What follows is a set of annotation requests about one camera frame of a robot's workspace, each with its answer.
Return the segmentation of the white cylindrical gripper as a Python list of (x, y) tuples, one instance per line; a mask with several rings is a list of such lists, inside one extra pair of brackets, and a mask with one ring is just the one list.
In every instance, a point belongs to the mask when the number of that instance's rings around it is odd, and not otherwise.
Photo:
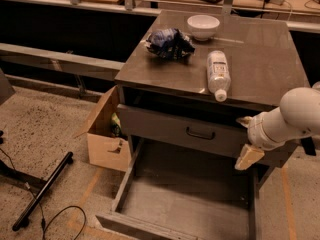
[(279, 108), (262, 112), (253, 118), (239, 117), (236, 122), (248, 128), (248, 139), (254, 145), (243, 146), (235, 164), (236, 170), (248, 169), (264, 157), (263, 150), (271, 151), (281, 147), (294, 137), (294, 129), (286, 123)]

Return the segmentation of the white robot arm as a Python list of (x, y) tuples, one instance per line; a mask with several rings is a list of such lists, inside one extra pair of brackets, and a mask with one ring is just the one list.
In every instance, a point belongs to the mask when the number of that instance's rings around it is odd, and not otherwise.
[(320, 134), (320, 90), (294, 88), (283, 95), (277, 108), (238, 118), (237, 122), (247, 129), (249, 143), (243, 146), (235, 169), (246, 170), (266, 151)]

